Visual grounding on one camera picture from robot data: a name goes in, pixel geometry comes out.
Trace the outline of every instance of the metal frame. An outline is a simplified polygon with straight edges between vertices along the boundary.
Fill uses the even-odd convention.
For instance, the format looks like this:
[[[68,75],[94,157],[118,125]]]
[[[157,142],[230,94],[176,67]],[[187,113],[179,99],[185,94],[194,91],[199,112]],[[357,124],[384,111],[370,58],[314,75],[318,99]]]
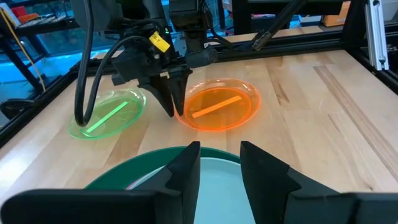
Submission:
[[[218,20],[220,29],[225,29],[225,15],[224,15],[224,8],[223,8],[223,0],[217,0],[217,9],[218,9]]]
[[[368,0],[365,8],[368,49],[371,64],[377,70],[388,70],[388,54],[384,17],[379,0]]]
[[[68,17],[58,22],[19,28],[16,29],[15,32],[18,36],[28,36],[28,35],[45,34],[48,32],[56,32],[60,30],[75,29],[79,27],[80,26],[76,23],[73,17]]]
[[[14,63],[14,65],[18,68],[18,70],[22,73],[26,80],[32,85],[33,89],[37,93],[41,93],[43,89],[39,81],[37,81],[36,77],[34,77],[32,72],[29,71],[25,63],[18,57],[18,55],[3,37],[0,38],[0,48],[3,49],[8,58]]]
[[[259,0],[233,0],[234,34],[252,33],[252,14],[278,14],[288,5],[285,2],[259,2]],[[340,12],[343,0],[308,1],[300,10],[301,14],[320,15]]]
[[[217,47],[219,62],[245,60],[251,58],[275,57],[280,55],[303,54],[310,52],[322,52],[326,50],[344,49],[362,63],[368,70],[375,73],[389,88],[396,89],[398,93],[398,75],[392,71],[377,71],[369,63],[366,56],[358,53],[360,47],[366,47],[367,41],[364,38],[366,25],[364,23],[364,5],[366,0],[352,0],[348,11],[346,24],[343,30],[336,32],[324,32],[317,34],[296,35],[290,37],[279,37],[270,40],[267,45],[257,52],[229,52],[223,47]],[[398,38],[398,24],[386,25],[387,42]],[[247,42],[238,42],[234,45],[243,45]],[[90,73],[95,73],[101,60],[90,61]],[[76,78],[79,63],[74,65],[70,71],[57,80],[57,83],[50,87],[37,100],[37,104],[15,117],[6,128],[0,130],[0,147],[7,143],[18,130],[22,129],[32,120],[44,107],[46,107],[59,93],[61,93]],[[105,68],[105,73],[113,73],[115,70],[111,63]]]

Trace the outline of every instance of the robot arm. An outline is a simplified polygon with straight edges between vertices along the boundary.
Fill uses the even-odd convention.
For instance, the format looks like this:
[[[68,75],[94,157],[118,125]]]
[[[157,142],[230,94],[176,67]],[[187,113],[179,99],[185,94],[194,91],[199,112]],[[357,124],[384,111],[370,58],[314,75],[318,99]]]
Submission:
[[[142,0],[141,4],[137,1],[118,2],[122,4],[115,0],[71,0],[75,19],[87,30],[88,38],[76,89],[76,122],[84,126],[90,120],[103,67],[122,46],[124,52],[112,60],[118,71],[112,76],[114,85],[138,79],[138,87],[150,91],[170,117],[174,115],[175,110],[179,115],[183,115],[185,89],[188,76],[192,73],[191,68],[209,65],[218,58],[215,49],[204,47],[204,43],[208,42],[207,30],[213,23],[205,0],[170,1],[170,18],[173,25],[176,31],[183,32],[186,38],[187,52],[184,57],[180,57],[174,49],[161,0]],[[146,17],[123,16],[122,12],[128,12],[127,9],[137,8],[145,8]],[[101,62],[95,76],[88,110],[83,115],[83,92],[87,71],[85,65],[89,58],[87,55],[91,51],[92,33],[101,30],[118,30],[121,40]],[[160,76],[163,72],[168,72],[169,77]]]

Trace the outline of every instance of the wooden table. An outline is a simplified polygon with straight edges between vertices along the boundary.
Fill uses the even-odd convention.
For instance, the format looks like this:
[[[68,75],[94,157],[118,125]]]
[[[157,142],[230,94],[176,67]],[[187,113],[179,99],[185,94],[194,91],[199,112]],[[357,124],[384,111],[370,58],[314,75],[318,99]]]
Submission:
[[[279,35],[307,32],[320,29]],[[398,192],[398,96],[344,50],[215,63],[195,69],[188,85],[216,77],[246,80],[259,90],[262,106],[252,120],[230,131],[199,132],[169,118],[147,93],[136,123],[97,141],[67,133],[75,97],[70,85],[0,150],[1,201],[33,188],[83,188],[138,154],[192,141],[239,154],[247,140],[340,192]],[[105,76],[99,91],[136,85],[114,87]]]

